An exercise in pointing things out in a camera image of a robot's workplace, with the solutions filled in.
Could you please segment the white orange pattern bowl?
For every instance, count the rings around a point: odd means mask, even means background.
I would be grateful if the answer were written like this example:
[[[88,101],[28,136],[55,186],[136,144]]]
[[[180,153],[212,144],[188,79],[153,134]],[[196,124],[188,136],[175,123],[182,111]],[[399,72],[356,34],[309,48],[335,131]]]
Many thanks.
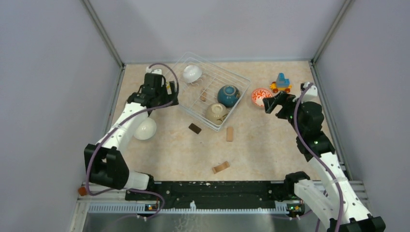
[[[272,92],[265,88],[257,88],[251,93],[251,101],[258,107],[264,107],[263,99],[271,97],[273,97]]]

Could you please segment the large white bowl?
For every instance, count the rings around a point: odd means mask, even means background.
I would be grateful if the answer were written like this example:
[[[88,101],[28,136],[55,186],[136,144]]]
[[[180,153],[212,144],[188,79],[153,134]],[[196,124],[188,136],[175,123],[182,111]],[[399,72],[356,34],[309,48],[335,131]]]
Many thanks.
[[[156,130],[157,124],[155,120],[148,117],[138,126],[133,136],[137,140],[148,140],[155,135]]]

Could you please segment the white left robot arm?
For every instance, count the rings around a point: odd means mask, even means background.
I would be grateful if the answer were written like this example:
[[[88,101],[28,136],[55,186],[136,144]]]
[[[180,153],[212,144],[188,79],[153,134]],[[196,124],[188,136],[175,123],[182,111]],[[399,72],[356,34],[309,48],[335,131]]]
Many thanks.
[[[148,174],[131,171],[123,158],[137,128],[152,111],[178,105],[179,83],[167,82],[162,74],[146,73],[144,83],[126,100],[124,109],[109,132],[84,150],[87,181],[109,189],[136,189],[144,200],[151,199],[155,187]]]

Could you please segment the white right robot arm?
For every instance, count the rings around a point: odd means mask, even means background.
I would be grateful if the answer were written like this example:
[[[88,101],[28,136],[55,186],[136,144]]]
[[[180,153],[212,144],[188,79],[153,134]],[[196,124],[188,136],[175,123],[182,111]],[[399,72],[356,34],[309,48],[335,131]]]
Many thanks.
[[[280,105],[276,117],[287,120],[297,133],[296,143],[307,163],[320,177],[322,193],[303,171],[285,176],[283,192],[289,199],[300,198],[328,232],[382,232],[384,220],[373,216],[353,190],[342,171],[336,150],[322,131],[322,106],[313,101],[298,102],[284,91],[263,99],[265,112]]]

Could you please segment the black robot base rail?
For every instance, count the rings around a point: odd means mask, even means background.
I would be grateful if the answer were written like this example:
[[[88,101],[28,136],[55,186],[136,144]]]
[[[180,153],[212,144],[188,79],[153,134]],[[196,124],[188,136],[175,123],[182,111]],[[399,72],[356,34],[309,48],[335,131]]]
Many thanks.
[[[125,200],[160,203],[165,209],[200,210],[294,209],[302,201],[287,192],[282,181],[162,181],[149,184],[146,193],[130,190]]]

